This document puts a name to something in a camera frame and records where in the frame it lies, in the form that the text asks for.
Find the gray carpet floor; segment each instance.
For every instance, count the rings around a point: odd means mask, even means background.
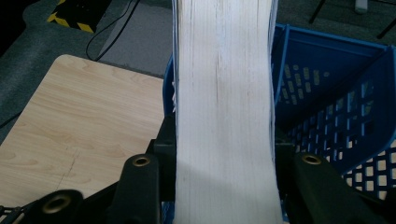
[[[85,48],[92,34],[46,22],[58,1],[41,0],[26,8],[23,14],[26,30],[0,58],[0,124],[24,109],[58,56],[72,54],[86,58]],[[112,0],[98,30],[114,21],[127,3]],[[171,0],[142,0],[141,3],[119,40],[100,62],[160,77],[172,50]],[[369,11],[358,15],[353,10],[353,0],[329,0],[315,22],[309,24],[317,4],[318,0],[279,0],[276,21],[396,45],[396,27],[384,38],[375,38],[396,17],[396,6],[370,1]],[[92,57],[108,46],[124,20],[92,42],[89,50]],[[0,144],[14,122],[0,130]]]

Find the yellow stripe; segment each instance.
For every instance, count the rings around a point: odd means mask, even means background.
[[[51,22],[51,21],[55,20],[55,19],[56,19],[56,13],[57,13],[57,12],[54,12],[54,13],[50,14],[50,16],[49,16],[49,18],[47,19],[47,21]]]
[[[67,27],[70,27],[70,26],[69,26],[69,23],[67,23],[67,21],[66,21],[66,20],[64,20],[64,19],[61,19],[61,18],[55,18],[55,20],[56,20],[56,22],[58,22],[58,24],[61,24],[62,26],[67,26]]]
[[[93,30],[91,29],[90,25],[79,23],[79,22],[77,23],[77,25],[79,26],[79,29],[86,31],[86,32],[93,33]]]

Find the plastic basket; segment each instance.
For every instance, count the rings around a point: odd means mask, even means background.
[[[276,124],[296,152],[326,158],[348,184],[383,197],[396,186],[396,49],[277,29]]]

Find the light wood tabletop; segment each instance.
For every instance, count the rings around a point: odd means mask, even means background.
[[[163,121],[163,81],[63,55],[0,146],[0,204],[58,189],[88,197],[120,178]]]

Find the wire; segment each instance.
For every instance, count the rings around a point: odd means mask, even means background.
[[[0,125],[0,129],[4,128],[4,127],[5,127],[6,125],[8,125],[12,120],[14,120],[15,118],[19,117],[21,113],[22,113],[22,112],[19,112],[18,114],[12,116],[10,119],[4,121],[4,122]]]
[[[87,44],[87,48],[85,48],[85,53],[87,54],[88,59],[92,60],[92,61],[99,61],[110,49],[111,47],[113,47],[114,43],[116,43],[116,41],[119,39],[120,35],[122,34],[123,30],[125,29],[126,25],[128,24],[129,20],[131,19],[132,15],[134,15],[134,11],[137,8],[137,5],[139,4],[140,0],[136,0],[136,2],[134,3],[134,8],[132,9],[131,13],[129,14],[128,18],[126,19],[125,23],[122,25],[122,28],[120,29],[119,33],[117,34],[117,36],[113,39],[113,41],[110,43],[110,45],[95,59],[91,58],[91,56],[88,53],[88,48],[90,47],[91,42],[97,37],[99,36],[99,34],[101,34],[104,30],[108,29],[111,25],[113,25],[116,21],[119,21],[122,17],[125,16],[125,14],[128,12],[130,5],[132,4],[132,0],[129,1],[128,7],[126,8],[125,12],[122,13],[122,15],[120,17],[118,17],[116,20],[114,20],[113,22],[111,22],[107,27],[105,27],[104,29],[102,29],[99,33],[97,33],[93,38],[91,38],[90,42],[88,42]]]

